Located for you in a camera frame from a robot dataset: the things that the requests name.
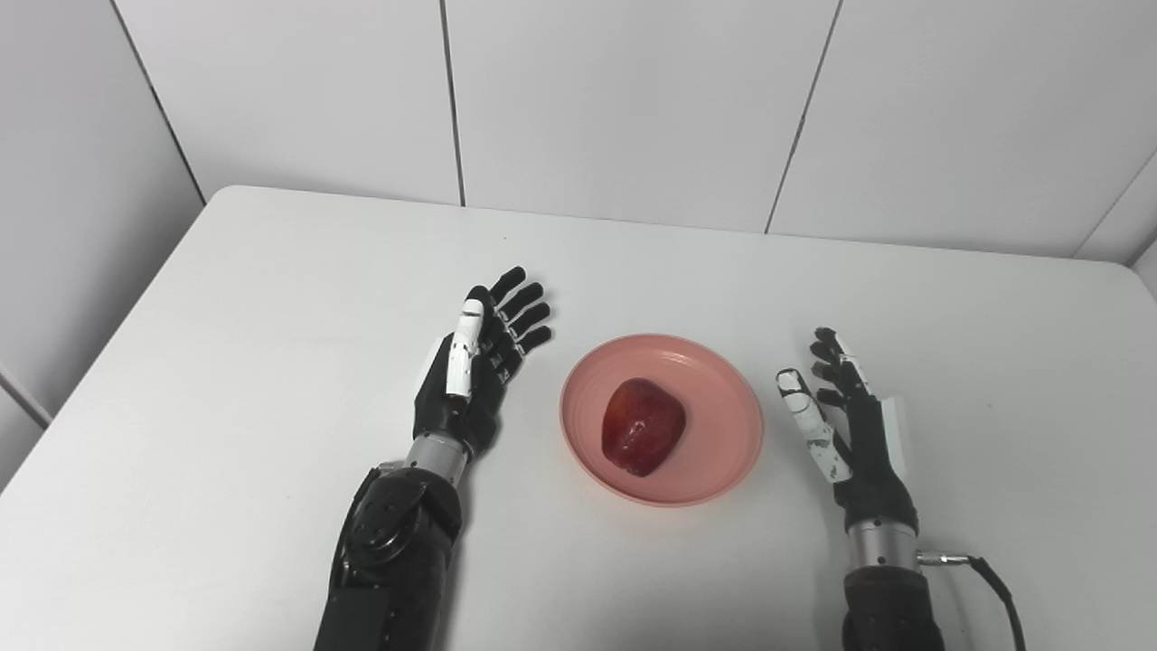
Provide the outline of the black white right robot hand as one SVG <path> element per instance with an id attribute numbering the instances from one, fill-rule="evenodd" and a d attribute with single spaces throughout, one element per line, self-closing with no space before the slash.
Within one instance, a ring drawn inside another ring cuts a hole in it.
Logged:
<path id="1" fill-rule="evenodd" d="M 843 524 L 889 520 L 918 532 L 918 508 L 889 449 L 885 402 L 835 330 L 815 330 L 811 373 L 826 386 L 811 391 L 797 368 L 778 372 L 778 394 L 793 412 L 806 452 L 833 486 Z"/>

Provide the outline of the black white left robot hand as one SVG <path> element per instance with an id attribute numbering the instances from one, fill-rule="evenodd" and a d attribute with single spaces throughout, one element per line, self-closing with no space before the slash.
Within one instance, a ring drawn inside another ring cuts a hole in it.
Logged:
<path id="1" fill-rule="evenodd" d="M 413 438 L 457 441 L 469 457 L 494 444 L 507 386 L 530 352 L 550 342 L 545 289 L 516 265 L 492 286 L 476 286 L 457 325 L 433 353 L 414 399 Z"/>

